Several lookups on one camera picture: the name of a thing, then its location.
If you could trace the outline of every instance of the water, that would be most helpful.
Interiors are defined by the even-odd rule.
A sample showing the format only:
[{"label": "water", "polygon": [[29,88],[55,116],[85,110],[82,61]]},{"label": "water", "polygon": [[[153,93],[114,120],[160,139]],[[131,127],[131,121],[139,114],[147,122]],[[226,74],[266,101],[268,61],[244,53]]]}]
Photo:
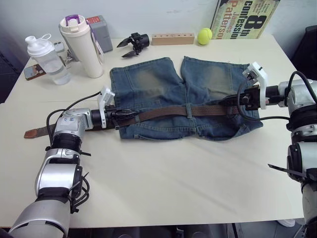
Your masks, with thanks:
[{"label": "water", "polygon": [[47,72],[47,74],[51,76],[51,79],[57,85],[63,85],[70,81],[70,74],[64,65],[54,72]]}]

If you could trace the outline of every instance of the wooden block with holes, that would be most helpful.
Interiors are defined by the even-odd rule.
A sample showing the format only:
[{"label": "wooden block with holes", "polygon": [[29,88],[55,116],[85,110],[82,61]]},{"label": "wooden block with holes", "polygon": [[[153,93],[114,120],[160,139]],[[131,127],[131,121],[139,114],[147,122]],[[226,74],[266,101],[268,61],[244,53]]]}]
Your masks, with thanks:
[{"label": "wooden block with holes", "polygon": [[165,45],[190,45],[194,43],[194,33],[166,33],[166,34],[153,34],[153,46]]}]

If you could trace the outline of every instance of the yellow ball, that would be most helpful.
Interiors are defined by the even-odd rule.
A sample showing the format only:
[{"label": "yellow ball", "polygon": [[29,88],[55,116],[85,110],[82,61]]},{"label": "yellow ball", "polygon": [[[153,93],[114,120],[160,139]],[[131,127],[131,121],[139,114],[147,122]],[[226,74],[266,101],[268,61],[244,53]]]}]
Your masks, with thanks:
[{"label": "yellow ball", "polygon": [[212,38],[212,32],[209,28],[203,28],[200,30],[197,36],[199,44],[206,45],[209,43],[209,40]]}]

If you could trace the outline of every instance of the faded denim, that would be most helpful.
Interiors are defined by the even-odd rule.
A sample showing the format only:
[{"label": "faded denim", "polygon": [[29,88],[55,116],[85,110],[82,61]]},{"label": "faded denim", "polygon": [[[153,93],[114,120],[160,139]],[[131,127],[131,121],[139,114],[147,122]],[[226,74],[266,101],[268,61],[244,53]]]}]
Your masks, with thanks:
[{"label": "faded denim", "polygon": [[[120,128],[122,139],[178,139],[197,135],[209,140],[228,140],[262,127],[240,115],[193,117],[190,107],[214,105],[236,94],[245,80],[248,64],[204,61],[184,57],[180,78],[170,58],[161,58],[110,71],[114,102],[118,109],[145,112],[154,108],[183,106],[188,116],[175,116],[138,122]],[[258,111],[245,111],[259,118]]]}]

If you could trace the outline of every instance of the book cover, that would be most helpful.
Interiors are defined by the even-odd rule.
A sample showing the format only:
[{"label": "book cover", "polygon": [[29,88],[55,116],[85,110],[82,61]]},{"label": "book cover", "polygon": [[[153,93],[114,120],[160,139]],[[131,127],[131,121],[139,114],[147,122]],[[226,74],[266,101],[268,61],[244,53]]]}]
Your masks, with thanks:
[{"label": "book cover", "polygon": [[256,39],[280,0],[218,0],[211,31],[213,40]]}]

